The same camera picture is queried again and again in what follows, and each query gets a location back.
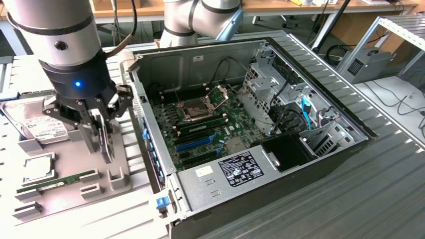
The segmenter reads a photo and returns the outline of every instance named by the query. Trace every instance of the ram module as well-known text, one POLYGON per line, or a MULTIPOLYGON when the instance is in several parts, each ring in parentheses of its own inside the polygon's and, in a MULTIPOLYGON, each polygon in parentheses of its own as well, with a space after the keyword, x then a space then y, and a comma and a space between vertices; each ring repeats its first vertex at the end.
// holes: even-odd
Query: ram module
POLYGON ((227 114, 214 116, 200 122, 192 122, 186 125, 178 126, 179 137, 191 135, 194 133, 211 130, 214 128, 221 127, 228 123, 227 114))

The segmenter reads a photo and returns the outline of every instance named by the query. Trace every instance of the ventilation slot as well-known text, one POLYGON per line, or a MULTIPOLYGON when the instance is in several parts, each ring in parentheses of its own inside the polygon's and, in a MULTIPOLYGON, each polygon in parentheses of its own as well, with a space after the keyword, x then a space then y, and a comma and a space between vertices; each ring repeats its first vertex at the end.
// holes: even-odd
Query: ventilation slot
POLYGON ((348 68, 348 72, 352 73, 353 76, 356 76, 364 65, 365 64, 359 59, 356 59, 351 65, 351 68, 348 68))

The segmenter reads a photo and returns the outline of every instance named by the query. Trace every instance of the metal shelf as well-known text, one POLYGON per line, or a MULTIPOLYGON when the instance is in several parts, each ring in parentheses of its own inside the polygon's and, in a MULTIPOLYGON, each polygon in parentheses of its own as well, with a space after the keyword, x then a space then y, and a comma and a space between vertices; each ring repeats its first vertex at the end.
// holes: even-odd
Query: metal shelf
MULTIPOLYGON (((411 68, 411 66, 416 63, 416 61, 423 57, 425 53, 425 16, 421 15, 400 15, 400 16, 379 16, 375 22, 372 23, 364 37, 361 38, 352 54, 347 57, 344 62, 340 63, 337 67, 337 72, 340 75, 344 75, 349 66, 352 65, 357 53, 361 49, 365 48, 371 37, 377 32, 379 27, 387 28, 392 33, 400 36, 404 40, 407 40, 411 44, 413 44, 417 48, 421 49, 421 52, 408 63, 403 71, 399 73, 399 76, 404 74, 404 72, 411 68)), ((381 46, 381 43, 388 38, 388 35, 381 39, 381 41, 376 44, 376 47, 381 46)))
POLYGON ((423 51, 425 50, 425 17, 421 15, 384 16, 379 24, 423 51))

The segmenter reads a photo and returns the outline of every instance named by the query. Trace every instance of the blue pcie slot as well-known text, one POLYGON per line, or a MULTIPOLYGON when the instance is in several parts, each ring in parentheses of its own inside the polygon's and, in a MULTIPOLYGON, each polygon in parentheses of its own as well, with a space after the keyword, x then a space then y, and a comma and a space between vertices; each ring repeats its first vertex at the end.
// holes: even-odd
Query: blue pcie slot
POLYGON ((187 149, 199 147, 199 146, 202 146, 202 145, 204 145, 204 144, 212 143, 216 134, 218 134, 218 133, 215 132, 212 136, 208 136, 208 137, 206 137, 204 139, 200 139, 200 140, 198 140, 198 141, 195 141, 195 142, 191 142, 191 143, 187 143, 187 144, 184 144, 184 145, 178 146, 176 151, 180 152, 180 151, 184 151, 184 150, 187 150, 187 149))

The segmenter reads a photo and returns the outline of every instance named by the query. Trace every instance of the screw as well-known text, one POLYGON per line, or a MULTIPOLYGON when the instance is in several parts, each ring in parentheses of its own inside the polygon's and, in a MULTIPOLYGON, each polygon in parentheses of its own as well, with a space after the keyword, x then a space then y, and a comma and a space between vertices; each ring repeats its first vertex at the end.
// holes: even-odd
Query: screw
POLYGON ((58 42, 55 42, 55 47, 56 47, 58 50, 63 51, 63 50, 66 50, 68 48, 68 45, 67 45, 66 42, 58 41, 58 42))

